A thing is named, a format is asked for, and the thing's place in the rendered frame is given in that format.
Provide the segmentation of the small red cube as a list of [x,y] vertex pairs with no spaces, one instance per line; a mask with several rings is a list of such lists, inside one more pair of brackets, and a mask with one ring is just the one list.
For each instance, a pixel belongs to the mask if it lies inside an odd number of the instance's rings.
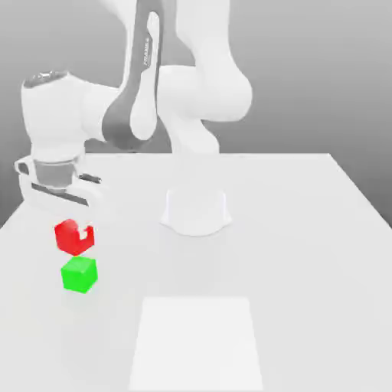
[[79,238],[77,222],[64,220],[54,227],[57,247],[72,256],[79,256],[94,245],[93,236],[85,240]]

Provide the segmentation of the small green cube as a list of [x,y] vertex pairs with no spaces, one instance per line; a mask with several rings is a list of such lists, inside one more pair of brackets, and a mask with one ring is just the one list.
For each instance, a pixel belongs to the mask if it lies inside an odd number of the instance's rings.
[[65,289],[87,293],[98,279],[96,260],[84,256],[72,257],[62,268]]

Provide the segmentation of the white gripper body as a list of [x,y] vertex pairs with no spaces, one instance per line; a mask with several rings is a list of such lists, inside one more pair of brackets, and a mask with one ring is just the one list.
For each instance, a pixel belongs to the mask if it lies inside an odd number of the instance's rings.
[[19,175],[19,184],[27,204],[62,219],[92,222],[105,204],[99,184],[76,177],[63,190],[40,185],[27,175]]

